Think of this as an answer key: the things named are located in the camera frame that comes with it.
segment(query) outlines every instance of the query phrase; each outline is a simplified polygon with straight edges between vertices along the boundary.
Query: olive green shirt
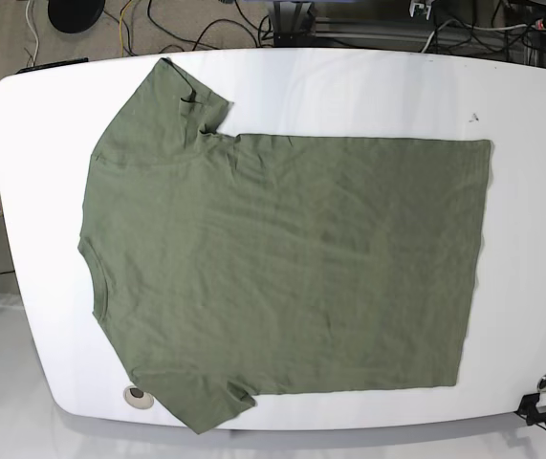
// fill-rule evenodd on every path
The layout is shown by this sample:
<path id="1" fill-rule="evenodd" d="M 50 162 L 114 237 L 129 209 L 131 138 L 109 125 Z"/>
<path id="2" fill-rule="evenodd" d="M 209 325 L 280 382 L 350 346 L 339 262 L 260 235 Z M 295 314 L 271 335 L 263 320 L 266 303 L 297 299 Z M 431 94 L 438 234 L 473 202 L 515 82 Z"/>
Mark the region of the olive green shirt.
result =
<path id="1" fill-rule="evenodd" d="M 161 60 L 92 154 L 79 249 L 130 380 L 199 433 L 257 394 L 455 385 L 490 142 L 233 138 L 228 109 Z"/>

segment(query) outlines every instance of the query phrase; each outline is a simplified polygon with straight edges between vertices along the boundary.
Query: white tabletop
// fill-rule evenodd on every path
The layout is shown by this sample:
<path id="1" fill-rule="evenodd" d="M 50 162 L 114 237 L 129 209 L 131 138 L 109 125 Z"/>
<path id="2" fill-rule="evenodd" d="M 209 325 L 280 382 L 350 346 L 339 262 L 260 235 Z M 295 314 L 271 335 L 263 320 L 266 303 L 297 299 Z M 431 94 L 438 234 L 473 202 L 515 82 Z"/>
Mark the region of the white tabletop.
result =
<path id="1" fill-rule="evenodd" d="M 157 56 L 0 82 L 0 188 L 14 266 L 55 401 L 84 416 L 180 426 L 137 410 L 92 316 L 76 246 L 89 156 Z M 224 428 L 332 429 L 513 411 L 546 373 L 546 71 L 438 55 L 235 50 L 172 59 L 234 102 L 221 131 L 490 139 L 477 287 L 455 387 L 258 396 Z"/>

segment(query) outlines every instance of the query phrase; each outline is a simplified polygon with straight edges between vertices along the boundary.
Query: black stand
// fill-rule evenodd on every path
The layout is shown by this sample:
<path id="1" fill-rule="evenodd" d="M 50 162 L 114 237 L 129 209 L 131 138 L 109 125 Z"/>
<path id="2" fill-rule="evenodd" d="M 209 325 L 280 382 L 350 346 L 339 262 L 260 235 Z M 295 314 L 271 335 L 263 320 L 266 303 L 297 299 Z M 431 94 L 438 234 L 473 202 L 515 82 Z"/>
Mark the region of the black stand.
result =
<path id="1" fill-rule="evenodd" d="M 544 423 L 546 426 L 546 412 L 541 413 L 536 408 L 536 404 L 540 401 L 540 394 L 524 395 L 519 404 L 519 409 L 515 412 L 521 417 L 525 417 L 525 422 L 528 426 Z"/>
<path id="2" fill-rule="evenodd" d="M 104 0 L 50 0 L 47 14 L 59 31 L 80 33 L 98 21 L 103 8 Z"/>

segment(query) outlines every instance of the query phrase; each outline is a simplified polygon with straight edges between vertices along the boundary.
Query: floor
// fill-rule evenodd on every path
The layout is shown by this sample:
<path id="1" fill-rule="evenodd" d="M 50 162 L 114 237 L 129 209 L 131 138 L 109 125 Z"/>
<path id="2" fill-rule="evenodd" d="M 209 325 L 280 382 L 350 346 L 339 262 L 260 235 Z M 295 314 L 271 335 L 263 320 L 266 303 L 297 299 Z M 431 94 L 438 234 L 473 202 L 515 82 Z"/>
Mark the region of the floor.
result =
<path id="1" fill-rule="evenodd" d="M 125 0 L 107 0 L 116 18 Z M 146 19 L 146 0 L 136 0 L 124 19 L 137 54 L 154 54 L 177 40 Z M 34 49 L 24 20 L 25 1 L 0 0 L 0 79 L 27 65 Z M 241 3 L 251 22 L 265 15 L 259 2 Z M 33 1 L 40 36 L 37 63 L 87 56 L 121 56 L 118 24 L 104 14 L 86 33 L 65 35 L 47 21 L 47 2 Z M 156 0 L 156 19 L 179 35 L 196 38 L 213 19 L 240 20 L 236 8 L 216 0 Z M 211 28 L 207 43 L 223 48 L 252 46 L 241 29 Z M 41 218 L 45 218 L 42 209 Z M 0 217 L 0 272 L 12 270 Z M 197 437 L 186 429 L 140 426 L 69 415 L 58 408 L 39 364 L 14 275 L 0 276 L 0 459 L 2 458 L 528 458 L 546 457 L 546 433 L 522 426 L 513 415 L 443 423 L 336 432 L 212 431 Z"/>

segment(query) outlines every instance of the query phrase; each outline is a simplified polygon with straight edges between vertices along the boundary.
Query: short sleeve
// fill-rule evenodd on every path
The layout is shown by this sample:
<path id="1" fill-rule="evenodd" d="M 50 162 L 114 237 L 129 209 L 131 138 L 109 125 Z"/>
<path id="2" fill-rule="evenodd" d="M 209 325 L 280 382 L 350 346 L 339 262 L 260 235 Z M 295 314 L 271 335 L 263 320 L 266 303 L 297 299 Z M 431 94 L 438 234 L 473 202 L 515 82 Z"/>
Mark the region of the short sleeve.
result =
<path id="1" fill-rule="evenodd" d="M 92 157 L 116 165 L 183 162 L 199 132 L 214 132 L 229 102 L 169 60 L 159 60 L 100 137 Z"/>
<path id="2" fill-rule="evenodd" d="M 208 376 L 167 372 L 135 376 L 133 383 L 153 395 L 173 416 L 200 434 L 255 406 L 245 390 Z"/>

